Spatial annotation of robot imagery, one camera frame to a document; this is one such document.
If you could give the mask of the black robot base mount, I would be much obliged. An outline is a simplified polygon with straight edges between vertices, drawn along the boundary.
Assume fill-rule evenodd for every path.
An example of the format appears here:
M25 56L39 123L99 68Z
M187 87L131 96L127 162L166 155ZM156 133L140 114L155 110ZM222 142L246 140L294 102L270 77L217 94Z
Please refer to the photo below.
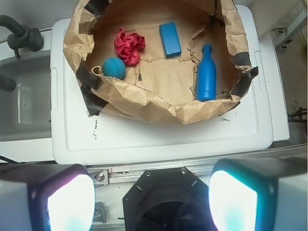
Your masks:
M123 197L128 231L215 231L209 187L186 167L147 170Z

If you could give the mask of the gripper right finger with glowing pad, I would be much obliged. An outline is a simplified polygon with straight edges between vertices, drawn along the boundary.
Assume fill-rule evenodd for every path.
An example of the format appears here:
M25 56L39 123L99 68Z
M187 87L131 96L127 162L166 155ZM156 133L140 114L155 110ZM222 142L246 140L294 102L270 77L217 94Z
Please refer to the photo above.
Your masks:
M304 158L226 158L214 165L209 207L219 231L306 231Z

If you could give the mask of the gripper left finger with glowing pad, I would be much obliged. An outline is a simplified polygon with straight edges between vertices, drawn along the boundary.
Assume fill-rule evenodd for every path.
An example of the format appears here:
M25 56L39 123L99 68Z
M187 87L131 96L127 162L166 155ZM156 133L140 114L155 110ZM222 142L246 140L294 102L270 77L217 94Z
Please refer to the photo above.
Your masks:
M0 167L2 231L88 231L94 209L94 183L83 165Z

